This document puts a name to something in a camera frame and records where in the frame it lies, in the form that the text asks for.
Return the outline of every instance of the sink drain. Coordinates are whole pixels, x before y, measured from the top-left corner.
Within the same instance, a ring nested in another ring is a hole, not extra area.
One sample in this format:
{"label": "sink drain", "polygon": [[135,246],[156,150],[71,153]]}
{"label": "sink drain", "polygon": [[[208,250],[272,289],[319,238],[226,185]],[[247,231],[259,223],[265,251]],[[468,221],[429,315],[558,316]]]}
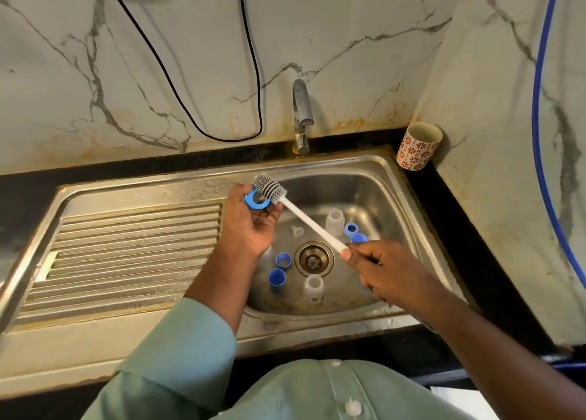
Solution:
{"label": "sink drain", "polygon": [[305,276],[326,276],[333,267],[333,253],[323,242],[304,242],[295,253],[295,265]]}

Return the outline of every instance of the shirt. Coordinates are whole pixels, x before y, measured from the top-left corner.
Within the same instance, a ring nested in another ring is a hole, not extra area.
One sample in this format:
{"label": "shirt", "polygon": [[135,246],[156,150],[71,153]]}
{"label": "shirt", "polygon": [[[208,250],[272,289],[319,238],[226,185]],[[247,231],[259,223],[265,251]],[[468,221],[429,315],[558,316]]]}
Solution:
{"label": "shirt", "polygon": [[83,419],[472,418],[401,374],[358,360],[279,366],[220,412],[235,351],[227,323],[182,298],[122,362]]}

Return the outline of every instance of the shirt button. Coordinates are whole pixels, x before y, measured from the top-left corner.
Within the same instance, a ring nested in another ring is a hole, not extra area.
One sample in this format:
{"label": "shirt button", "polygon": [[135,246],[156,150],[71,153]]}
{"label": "shirt button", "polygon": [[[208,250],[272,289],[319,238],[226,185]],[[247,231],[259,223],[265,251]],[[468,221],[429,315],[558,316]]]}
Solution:
{"label": "shirt button", "polygon": [[358,417],[360,414],[362,414],[362,405],[358,400],[349,399],[344,407],[346,408],[346,413],[350,417]]}

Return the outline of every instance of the brush handle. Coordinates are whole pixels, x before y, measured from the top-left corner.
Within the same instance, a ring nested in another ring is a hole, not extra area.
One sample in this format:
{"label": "brush handle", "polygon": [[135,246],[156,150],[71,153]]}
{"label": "brush handle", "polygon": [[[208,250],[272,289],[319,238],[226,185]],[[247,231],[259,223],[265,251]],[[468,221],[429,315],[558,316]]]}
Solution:
{"label": "brush handle", "polygon": [[321,227],[318,223],[316,223],[309,216],[307,216],[302,209],[300,209],[295,204],[290,202],[285,196],[281,197],[279,199],[279,201],[282,202],[286,206],[286,208],[291,210],[296,216],[298,216],[301,221],[303,221],[305,224],[307,224],[313,230],[315,230],[315,232],[318,235],[320,235],[323,239],[325,239],[327,241],[327,243],[330,246],[332,246],[336,252],[340,253],[343,250],[348,249],[347,245],[345,245],[342,241],[339,241],[336,238],[334,238],[332,235],[330,235],[326,231],[326,229]]}

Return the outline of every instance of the black cable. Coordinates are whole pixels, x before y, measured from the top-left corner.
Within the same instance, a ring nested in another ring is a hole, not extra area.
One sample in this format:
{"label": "black cable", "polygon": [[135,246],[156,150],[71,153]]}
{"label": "black cable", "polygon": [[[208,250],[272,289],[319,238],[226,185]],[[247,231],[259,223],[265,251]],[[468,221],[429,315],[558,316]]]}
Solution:
{"label": "black cable", "polygon": [[202,135],[204,135],[206,137],[209,137],[209,139],[213,139],[214,141],[219,141],[219,142],[244,142],[244,141],[249,141],[249,140],[254,139],[255,137],[259,136],[262,133],[262,113],[261,113],[261,107],[260,107],[260,74],[259,74],[259,66],[257,65],[256,57],[254,56],[253,43],[252,43],[252,40],[250,39],[250,31],[248,30],[248,20],[246,19],[246,8],[244,7],[244,0],[240,0],[240,9],[242,11],[242,22],[244,23],[244,29],[246,31],[246,39],[248,41],[248,48],[250,50],[250,55],[253,58],[254,71],[256,73],[256,78],[257,78],[257,99],[258,99],[258,108],[259,108],[260,128],[259,128],[258,132],[255,133],[254,135],[248,136],[248,137],[244,137],[242,139],[222,139],[222,138],[219,138],[219,137],[215,137],[215,136],[212,136],[212,135],[208,135],[206,132],[204,132],[197,125],[197,123],[195,122],[193,116],[191,115],[191,113],[189,112],[189,110],[187,110],[187,107],[185,106],[185,104],[183,103],[183,101],[181,100],[181,98],[179,97],[179,93],[175,89],[175,85],[173,85],[173,81],[171,80],[171,77],[169,76],[169,73],[167,72],[167,68],[165,68],[165,65],[163,64],[163,61],[161,61],[161,58],[159,57],[159,55],[158,55],[157,51],[155,50],[155,48],[150,43],[150,40],[148,39],[147,35],[144,33],[143,29],[140,27],[140,25],[138,24],[138,22],[136,22],[136,19],[134,18],[134,16],[132,15],[132,13],[128,10],[127,6],[124,4],[124,1],[123,0],[117,0],[117,1],[120,4],[120,6],[122,7],[122,9],[124,10],[124,12],[126,13],[126,15],[128,16],[128,18],[130,19],[130,21],[132,22],[132,24],[135,26],[135,28],[141,34],[141,36],[143,37],[143,39],[146,42],[146,44],[148,45],[148,47],[149,47],[150,51],[152,52],[153,56],[155,57],[155,59],[159,63],[160,68],[163,70],[163,74],[165,75],[165,78],[167,79],[167,82],[169,83],[169,86],[171,87],[171,90],[173,90],[173,94],[175,95],[175,98],[177,98],[177,101],[181,105],[181,108],[187,114],[187,116],[189,117],[189,119],[191,120],[191,122],[194,124],[195,128],[197,128],[197,131],[198,132],[200,132]]}

